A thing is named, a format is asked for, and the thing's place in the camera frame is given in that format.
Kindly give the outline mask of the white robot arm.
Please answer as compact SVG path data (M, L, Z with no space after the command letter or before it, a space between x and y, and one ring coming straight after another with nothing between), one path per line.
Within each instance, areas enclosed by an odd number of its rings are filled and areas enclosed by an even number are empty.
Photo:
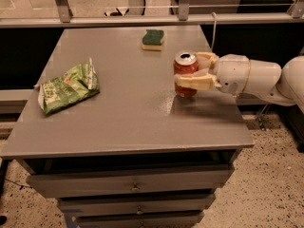
M245 93L275 105L297 105L304 112L304 56L294 57L281 67L244 55L218 57L211 52L195 55L199 70L177 73L174 80L178 86L195 90L216 88L234 96Z

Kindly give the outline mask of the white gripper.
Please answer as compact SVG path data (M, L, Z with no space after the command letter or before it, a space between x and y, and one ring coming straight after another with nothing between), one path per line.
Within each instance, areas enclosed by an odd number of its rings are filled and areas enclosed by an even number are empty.
M202 70L176 74L174 81L178 86L195 90L216 88L232 95L243 91L250 73L250 60L246 56L228 54L219 58L213 52L197 52L196 56Z

